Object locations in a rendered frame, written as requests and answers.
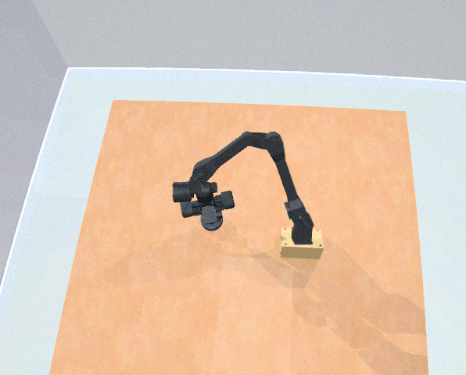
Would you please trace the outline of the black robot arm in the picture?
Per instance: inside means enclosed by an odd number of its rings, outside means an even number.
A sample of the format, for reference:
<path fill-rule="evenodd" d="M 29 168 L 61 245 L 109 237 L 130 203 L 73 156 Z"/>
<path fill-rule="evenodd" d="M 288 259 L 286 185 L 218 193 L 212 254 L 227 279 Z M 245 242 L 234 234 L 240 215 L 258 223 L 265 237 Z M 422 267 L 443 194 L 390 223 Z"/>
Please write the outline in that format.
<path fill-rule="evenodd" d="M 197 162 L 193 167 L 189 182 L 172 183 L 173 202 L 190 202 L 194 198 L 194 194 L 200 202 L 209 202 L 213 198 L 213 193 L 217 193 L 217 182 L 207 181 L 220 166 L 248 146 L 267 150 L 276 164 L 288 199 L 287 202 L 284 202 L 285 208 L 289 219 L 292 219 L 294 223 L 292 228 L 294 245 L 312 245 L 314 224 L 297 194 L 285 159 L 284 142 L 281 135 L 276 131 L 270 131 L 269 133 L 245 131 L 215 155 Z M 223 219 L 222 211 L 217 208 L 216 203 L 201 205 L 199 208 L 205 224 L 216 223 Z"/>

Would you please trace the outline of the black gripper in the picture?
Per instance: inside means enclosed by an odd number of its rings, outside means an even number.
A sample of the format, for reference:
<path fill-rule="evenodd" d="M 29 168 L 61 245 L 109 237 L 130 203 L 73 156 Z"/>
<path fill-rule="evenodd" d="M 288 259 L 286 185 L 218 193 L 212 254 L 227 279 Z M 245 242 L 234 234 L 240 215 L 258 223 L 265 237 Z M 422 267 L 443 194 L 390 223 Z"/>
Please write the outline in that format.
<path fill-rule="evenodd" d="M 213 198 L 206 203 L 200 202 L 198 199 L 192 202 L 180 202 L 181 215 L 184 218 L 200 216 L 202 213 L 199 207 L 201 205 L 210 205 L 210 203 L 216 203 L 217 208 L 221 211 L 233 209 L 235 207 L 232 191 L 223 191 L 221 195 L 213 196 Z"/>

